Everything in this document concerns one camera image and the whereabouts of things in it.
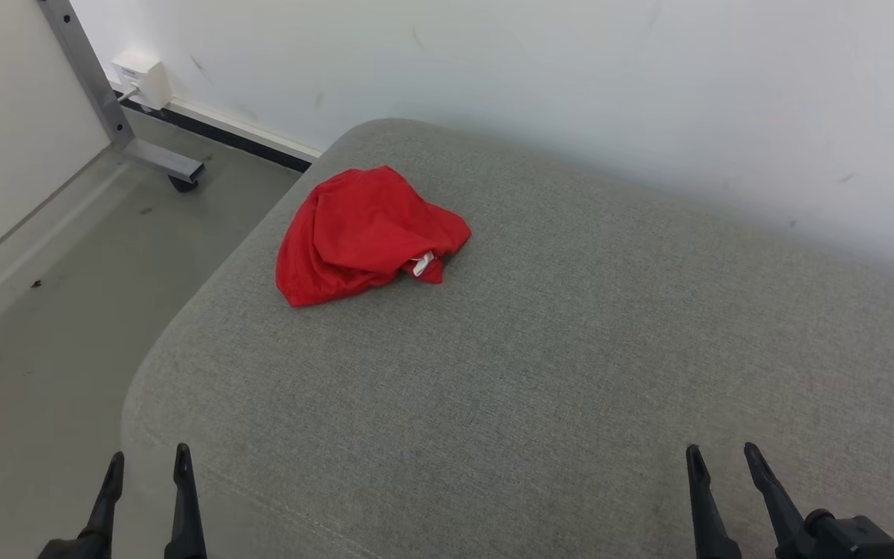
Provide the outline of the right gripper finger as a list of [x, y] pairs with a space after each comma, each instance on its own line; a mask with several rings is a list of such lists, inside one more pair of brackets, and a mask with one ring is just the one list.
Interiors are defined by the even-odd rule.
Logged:
[[686, 474], [691, 496], [695, 558], [741, 558], [736, 541], [729, 538], [711, 493], [711, 477], [698, 445], [685, 450]]
[[813, 538], [806, 533], [804, 516], [799, 513], [790, 495], [773, 473], [755, 443], [745, 443], [743, 448], [754, 485], [765, 500], [772, 523], [776, 558], [809, 558], [813, 551]]

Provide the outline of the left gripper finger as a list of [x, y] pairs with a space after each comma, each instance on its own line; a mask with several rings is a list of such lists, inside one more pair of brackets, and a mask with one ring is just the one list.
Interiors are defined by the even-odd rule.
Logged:
[[165, 546], [165, 558], [206, 558], [206, 541], [191, 452], [187, 443], [179, 443], [173, 468], [176, 505], [172, 534]]
[[39, 559], [111, 558], [113, 556], [115, 505], [122, 496], [124, 467], [124, 454], [114, 453], [85, 527], [74, 539], [50, 539], [47, 541], [38, 555]]

